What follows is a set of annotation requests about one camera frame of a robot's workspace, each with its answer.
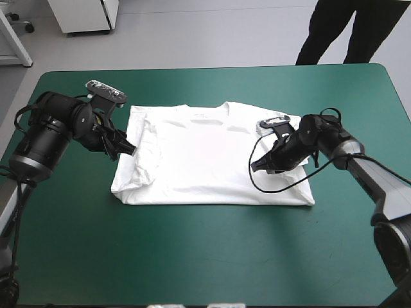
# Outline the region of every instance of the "white fabric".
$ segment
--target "white fabric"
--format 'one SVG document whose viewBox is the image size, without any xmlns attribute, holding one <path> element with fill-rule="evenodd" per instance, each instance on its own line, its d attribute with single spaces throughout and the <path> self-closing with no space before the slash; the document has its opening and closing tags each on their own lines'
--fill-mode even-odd
<svg viewBox="0 0 411 308">
<path fill-rule="evenodd" d="M 135 157 L 121 155 L 111 187 L 127 204 L 312 205 L 308 181 L 279 194 L 259 192 L 250 182 L 248 160 L 258 139 L 256 123 L 283 115 L 251 105 L 226 102 L 217 108 L 132 107 L 128 140 Z M 298 129 L 300 117 L 290 116 Z M 265 137 L 253 160 L 273 145 Z M 280 175 L 253 173 L 266 190 L 277 190 L 306 176 L 302 166 Z"/>
</svg>

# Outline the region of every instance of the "person's leg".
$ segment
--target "person's leg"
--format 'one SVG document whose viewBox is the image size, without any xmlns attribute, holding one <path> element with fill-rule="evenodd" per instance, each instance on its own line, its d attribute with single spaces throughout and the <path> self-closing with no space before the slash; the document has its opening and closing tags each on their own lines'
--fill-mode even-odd
<svg viewBox="0 0 411 308">
<path fill-rule="evenodd" d="M 318 1 L 311 16 L 308 38 L 301 48 L 296 65 L 318 63 L 328 46 L 341 34 L 354 14 L 353 1 Z"/>
<path fill-rule="evenodd" d="M 370 0 L 359 7 L 344 63 L 368 63 L 410 1 Z"/>
</svg>

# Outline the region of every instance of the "gray floor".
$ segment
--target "gray floor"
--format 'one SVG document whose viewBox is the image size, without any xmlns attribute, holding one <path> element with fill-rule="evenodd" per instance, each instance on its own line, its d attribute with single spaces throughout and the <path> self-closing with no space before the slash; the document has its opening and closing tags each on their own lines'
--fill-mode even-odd
<svg viewBox="0 0 411 308">
<path fill-rule="evenodd" d="M 21 40 L 33 67 L 0 67 L 0 157 L 13 117 L 48 71 L 293 65 L 308 33 L 316 0 L 120 0 L 110 35 L 67 37 L 45 0 L 16 0 L 36 31 Z M 341 63 L 352 21 L 321 64 Z M 383 64 L 411 115 L 411 10 L 372 59 Z"/>
</svg>

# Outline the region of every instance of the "green table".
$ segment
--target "green table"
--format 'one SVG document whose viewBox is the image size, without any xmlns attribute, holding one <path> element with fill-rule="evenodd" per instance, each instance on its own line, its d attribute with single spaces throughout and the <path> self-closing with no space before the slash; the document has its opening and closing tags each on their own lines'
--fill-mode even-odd
<svg viewBox="0 0 411 308">
<path fill-rule="evenodd" d="M 113 117 L 121 129 L 130 105 L 337 107 L 370 156 L 411 177 L 410 121 L 377 64 L 52 72 L 30 103 L 47 90 L 83 94 L 91 79 L 128 95 Z M 375 305 L 394 290 L 372 240 L 374 205 L 348 172 L 328 167 L 310 180 L 311 208 L 124 205 L 110 193 L 115 170 L 72 142 L 35 190 L 22 220 L 20 303 Z"/>
</svg>

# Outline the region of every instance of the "white desk leg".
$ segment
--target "white desk leg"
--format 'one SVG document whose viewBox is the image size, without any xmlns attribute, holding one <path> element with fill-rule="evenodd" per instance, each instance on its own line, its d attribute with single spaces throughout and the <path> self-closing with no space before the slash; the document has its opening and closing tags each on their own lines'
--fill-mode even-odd
<svg viewBox="0 0 411 308">
<path fill-rule="evenodd" d="M 4 37 L 6 38 L 6 40 L 12 47 L 14 53 L 20 59 L 20 64 L 26 67 L 31 66 L 33 63 L 33 60 L 30 58 L 30 56 L 27 53 L 27 50 L 21 44 L 19 38 L 15 34 L 6 16 L 4 16 L 4 13 L 2 10 L 0 10 L 0 31 L 3 33 Z M 3 64 L 16 64 L 15 61 L 13 61 L 13 63 L 10 63 L 10 58 L 7 60 L 6 59 L 3 59 L 3 60 L 4 60 Z"/>
</svg>

